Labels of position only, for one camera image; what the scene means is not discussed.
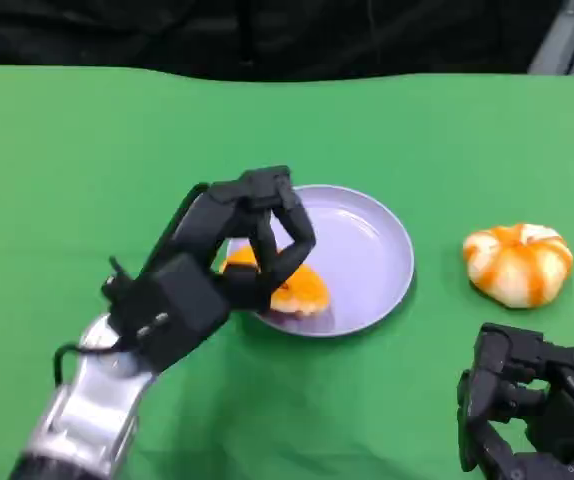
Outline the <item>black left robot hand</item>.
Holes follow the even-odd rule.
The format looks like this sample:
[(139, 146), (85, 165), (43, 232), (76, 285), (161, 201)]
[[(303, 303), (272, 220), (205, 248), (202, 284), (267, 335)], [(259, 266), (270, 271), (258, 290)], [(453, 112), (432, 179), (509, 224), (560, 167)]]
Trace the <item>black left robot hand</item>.
[[(216, 274), (212, 264), (227, 239), (246, 238), (255, 265), (230, 264)], [(286, 166), (247, 170), (237, 179), (198, 184), (187, 194), (150, 253), (143, 272), (153, 272), (180, 254), (191, 256), (235, 309), (265, 312), (273, 295), (316, 245), (308, 213), (293, 189)]]

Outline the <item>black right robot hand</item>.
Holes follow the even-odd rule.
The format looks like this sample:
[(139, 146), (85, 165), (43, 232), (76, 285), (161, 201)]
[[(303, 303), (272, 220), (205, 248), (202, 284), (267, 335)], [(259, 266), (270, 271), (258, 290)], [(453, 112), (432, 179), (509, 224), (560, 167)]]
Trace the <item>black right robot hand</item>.
[(574, 479), (574, 347), (485, 323), (457, 386), (459, 460), (487, 479)]

